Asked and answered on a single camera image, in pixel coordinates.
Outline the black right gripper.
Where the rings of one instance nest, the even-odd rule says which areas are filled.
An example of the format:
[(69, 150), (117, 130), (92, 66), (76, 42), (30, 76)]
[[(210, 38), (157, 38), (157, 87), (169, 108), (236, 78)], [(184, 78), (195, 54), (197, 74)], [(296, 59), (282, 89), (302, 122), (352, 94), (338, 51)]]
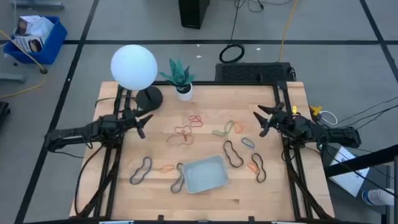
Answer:
[(274, 128), (277, 131), (285, 132), (289, 129), (289, 126), (292, 125), (292, 122), (289, 120), (288, 113), (283, 110), (285, 103), (281, 102), (275, 107), (267, 107), (258, 105), (257, 107), (263, 112), (271, 115), (270, 118), (264, 118), (257, 112), (253, 112), (254, 116), (258, 120), (262, 131), (260, 132), (260, 137), (265, 137), (269, 132), (270, 128)]

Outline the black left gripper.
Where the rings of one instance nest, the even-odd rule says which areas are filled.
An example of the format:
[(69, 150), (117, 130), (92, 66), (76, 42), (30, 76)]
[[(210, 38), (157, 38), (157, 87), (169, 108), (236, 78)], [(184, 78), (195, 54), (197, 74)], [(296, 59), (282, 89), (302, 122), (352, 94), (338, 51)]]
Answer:
[(147, 114), (148, 110), (137, 110), (137, 109), (123, 109), (122, 117), (123, 117), (123, 125), (124, 130), (127, 131), (131, 128), (136, 128), (138, 135), (141, 139), (144, 139), (146, 136), (144, 134), (143, 128), (146, 123), (153, 117), (152, 114), (146, 116), (145, 118), (139, 118)]

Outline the large tan rubber band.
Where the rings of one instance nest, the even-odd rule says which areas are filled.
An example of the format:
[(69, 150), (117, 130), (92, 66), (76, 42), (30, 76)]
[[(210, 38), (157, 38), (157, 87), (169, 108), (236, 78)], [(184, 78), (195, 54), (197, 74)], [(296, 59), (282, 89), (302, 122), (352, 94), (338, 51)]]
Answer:
[(191, 134), (173, 134), (166, 139), (166, 145), (168, 146), (182, 146), (191, 145), (194, 143), (194, 137)]

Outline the black rubber band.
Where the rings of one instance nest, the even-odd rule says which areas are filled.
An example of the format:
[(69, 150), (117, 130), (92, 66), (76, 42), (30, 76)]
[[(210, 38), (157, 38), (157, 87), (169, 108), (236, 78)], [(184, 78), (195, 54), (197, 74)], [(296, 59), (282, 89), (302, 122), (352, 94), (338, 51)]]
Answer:
[(267, 172), (264, 168), (264, 160), (259, 153), (253, 153), (251, 160), (256, 168), (256, 181), (257, 183), (263, 183), (267, 179)]

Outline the rubber bands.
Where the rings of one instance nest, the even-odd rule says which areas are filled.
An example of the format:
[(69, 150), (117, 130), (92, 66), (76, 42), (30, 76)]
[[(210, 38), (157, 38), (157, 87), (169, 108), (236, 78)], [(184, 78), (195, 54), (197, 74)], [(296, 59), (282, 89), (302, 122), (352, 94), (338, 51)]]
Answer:
[(151, 171), (152, 165), (153, 165), (152, 158), (149, 156), (144, 157), (141, 166), (138, 167), (134, 171), (134, 173), (130, 176), (129, 178), (130, 184), (138, 185), (141, 182), (143, 182), (147, 177), (147, 175), (149, 174), (149, 172)]

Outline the grey rubber band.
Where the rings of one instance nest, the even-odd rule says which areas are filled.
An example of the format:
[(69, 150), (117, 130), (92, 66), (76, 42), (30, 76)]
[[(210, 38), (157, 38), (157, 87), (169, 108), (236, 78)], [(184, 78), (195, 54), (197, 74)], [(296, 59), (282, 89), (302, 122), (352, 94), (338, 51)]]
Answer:
[(177, 178), (177, 180), (170, 186), (170, 191), (173, 194), (177, 194), (181, 191), (183, 184), (185, 183), (185, 178), (184, 178), (184, 174), (183, 174), (183, 164), (182, 163), (178, 163), (176, 166), (176, 170), (179, 173), (179, 177)]

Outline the white plastic bin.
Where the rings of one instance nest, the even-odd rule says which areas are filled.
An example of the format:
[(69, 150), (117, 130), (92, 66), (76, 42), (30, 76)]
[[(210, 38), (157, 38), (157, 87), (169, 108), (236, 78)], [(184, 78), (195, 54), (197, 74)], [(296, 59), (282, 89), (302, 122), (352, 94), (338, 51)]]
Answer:
[(222, 187), (229, 183), (226, 164), (219, 155), (184, 164), (183, 174), (190, 194)]

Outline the black vented computer case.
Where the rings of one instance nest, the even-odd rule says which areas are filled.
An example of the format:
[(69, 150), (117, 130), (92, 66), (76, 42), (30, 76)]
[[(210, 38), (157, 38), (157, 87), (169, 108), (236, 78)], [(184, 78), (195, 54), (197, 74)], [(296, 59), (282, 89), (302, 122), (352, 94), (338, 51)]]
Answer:
[(296, 74), (288, 62), (273, 63), (218, 63), (215, 67), (217, 82), (295, 82)]

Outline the green plant in white pot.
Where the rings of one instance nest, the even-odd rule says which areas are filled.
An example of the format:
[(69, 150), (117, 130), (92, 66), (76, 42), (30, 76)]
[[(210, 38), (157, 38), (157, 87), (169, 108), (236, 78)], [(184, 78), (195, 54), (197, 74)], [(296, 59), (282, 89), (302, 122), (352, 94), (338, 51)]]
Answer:
[(177, 98), (180, 101), (189, 101), (193, 96), (193, 84), (195, 74), (190, 73), (190, 66), (183, 67), (180, 60), (169, 59), (170, 74), (160, 72), (160, 76), (174, 86)]

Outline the white globe lamp black stand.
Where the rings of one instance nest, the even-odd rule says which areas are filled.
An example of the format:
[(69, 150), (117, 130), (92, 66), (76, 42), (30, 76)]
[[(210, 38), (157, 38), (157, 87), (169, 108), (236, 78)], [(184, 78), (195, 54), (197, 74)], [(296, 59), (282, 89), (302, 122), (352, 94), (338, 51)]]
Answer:
[(120, 86), (136, 92), (140, 109), (154, 111), (163, 101), (161, 91), (153, 85), (158, 64), (151, 51), (141, 45), (125, 45), (111, 59), (111, 74)]

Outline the black metal bar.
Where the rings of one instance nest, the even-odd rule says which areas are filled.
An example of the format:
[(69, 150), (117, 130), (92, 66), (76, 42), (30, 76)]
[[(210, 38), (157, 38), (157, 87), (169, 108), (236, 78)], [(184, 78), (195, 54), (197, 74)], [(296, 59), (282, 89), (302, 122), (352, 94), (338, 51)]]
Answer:
[(368, 167), (374, 167), (388, 162), (393, 162), (395, 156), (398, 156), (398, 144), (381, 149), (370, 154), (355, 157), (344, 162), (338, 162), (335, 165), (324, 168), (326, 177), (332, 177), (348, 172), (362, 170)]

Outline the black computer tower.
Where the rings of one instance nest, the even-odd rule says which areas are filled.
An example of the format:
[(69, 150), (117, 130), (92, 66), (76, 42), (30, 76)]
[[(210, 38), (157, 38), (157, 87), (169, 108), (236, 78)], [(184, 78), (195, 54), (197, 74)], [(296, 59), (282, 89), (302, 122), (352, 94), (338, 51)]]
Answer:
[(210, 0), (178, 0), (182, 27), (200, 29)]

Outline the grey metal bar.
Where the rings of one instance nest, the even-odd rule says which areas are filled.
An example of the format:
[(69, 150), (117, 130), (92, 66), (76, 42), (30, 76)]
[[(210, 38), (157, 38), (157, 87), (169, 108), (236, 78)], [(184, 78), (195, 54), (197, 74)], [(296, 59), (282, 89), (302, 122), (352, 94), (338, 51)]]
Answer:
[(0, 73), (0, 81), (24, 83), (26, 81), (26, 77), (18, 74)]
[(56, 0), (8, 0), (14, 7), (26, 7), (26, 8), (46, 8), (54, 10), (63, 10), (64, 4)]

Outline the black floor object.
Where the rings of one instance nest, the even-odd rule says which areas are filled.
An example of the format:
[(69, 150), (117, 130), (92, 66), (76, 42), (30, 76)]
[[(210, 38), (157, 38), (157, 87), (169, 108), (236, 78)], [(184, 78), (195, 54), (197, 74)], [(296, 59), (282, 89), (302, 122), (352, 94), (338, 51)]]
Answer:
[(0, 126), (2, 126), (10, 113), (9, 103), (0, 101)]

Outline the white bottle blue cap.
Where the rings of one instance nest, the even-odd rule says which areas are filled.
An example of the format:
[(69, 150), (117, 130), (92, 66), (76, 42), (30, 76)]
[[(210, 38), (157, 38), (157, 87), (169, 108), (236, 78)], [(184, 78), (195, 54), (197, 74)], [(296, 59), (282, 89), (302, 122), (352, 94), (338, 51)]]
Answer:
[(394, 196), (391, 194), (394, 194), (393, 189), (365, 190), (361, 193), (361, 198), (367, 205), (370, 206), (393, 206)]

